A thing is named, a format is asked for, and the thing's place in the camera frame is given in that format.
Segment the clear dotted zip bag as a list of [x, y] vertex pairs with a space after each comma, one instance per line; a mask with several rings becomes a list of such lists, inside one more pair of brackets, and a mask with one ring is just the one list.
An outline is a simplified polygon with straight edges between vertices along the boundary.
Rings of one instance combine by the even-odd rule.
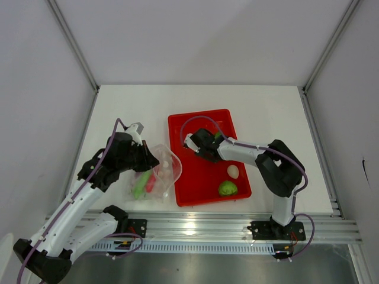
[[134, 199], [131, 191], [141, 173], [133, 172], [126, 185], [126, 201], [154, 200], [162, 202], [169, 196], [169, 190], [173, 188], [174, 183], [180, 178], [182, 163], [167, 145], [158, 144], [151, 149], [151, 153], [159, 160], [159, 165], [148, 170], [154, 172], [156, 176], [155, 187], [150, 193], [145, 191], [139, 199]]

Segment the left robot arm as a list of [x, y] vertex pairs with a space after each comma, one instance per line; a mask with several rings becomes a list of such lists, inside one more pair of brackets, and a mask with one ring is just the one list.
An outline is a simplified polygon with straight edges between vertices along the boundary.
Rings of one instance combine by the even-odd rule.
[[110, 205], [89, 225], [73, 230], [87, 210], [100, 199], [123, 172], [146, 172], [159, 164], [133, 124], [123, 132], [114, 132], [104, 149], [83, 164], [78, 179], [49, 220], [29, 239], [16, 241], [13, 251], [22, 263], [44, 283], [59, 283], [81, 254], [105, 237], [133, 233], [129, 215]]

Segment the light green cucumber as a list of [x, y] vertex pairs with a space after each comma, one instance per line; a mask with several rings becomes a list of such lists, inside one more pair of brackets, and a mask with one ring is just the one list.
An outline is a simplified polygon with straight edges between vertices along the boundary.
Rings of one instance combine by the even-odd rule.
[[149, 181], [151, 176], [151, 171], [148, 172], [143, 172], [141, 173], [137, 179], [136, 182], [132, 188], [132, 194], [134, 199], [139, 199], [144, 193], [145, 189], [144, 187], [146, 186], [147, 182]]

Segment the red chili pepper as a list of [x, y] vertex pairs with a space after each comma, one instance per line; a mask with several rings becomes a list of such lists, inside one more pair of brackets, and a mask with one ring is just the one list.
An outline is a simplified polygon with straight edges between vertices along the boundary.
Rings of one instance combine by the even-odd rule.
[[155, 187], [155, 183], [156, 183], [156, 176], [155, 176], [154, 172], [152, 172], [147, 183], [146, 183], [146, 185], [145, 185], [145, 187], [144, 187], [145, 191], [147, 193], [150, 193], [153, 190], [153, 188]]

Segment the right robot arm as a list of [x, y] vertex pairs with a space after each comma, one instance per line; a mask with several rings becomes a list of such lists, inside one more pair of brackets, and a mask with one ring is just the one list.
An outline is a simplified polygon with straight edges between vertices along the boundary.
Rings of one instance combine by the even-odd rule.
[[186, 135], [184, 146], [213, 163], [233, 161], [256, 167], [274, 194], [271, 234], [282, 239], [291, 233], [296, 194], [304, 189], [308, 178], [303, 164], [283, 141], [275, 139], [259, 146], [200, 128]]

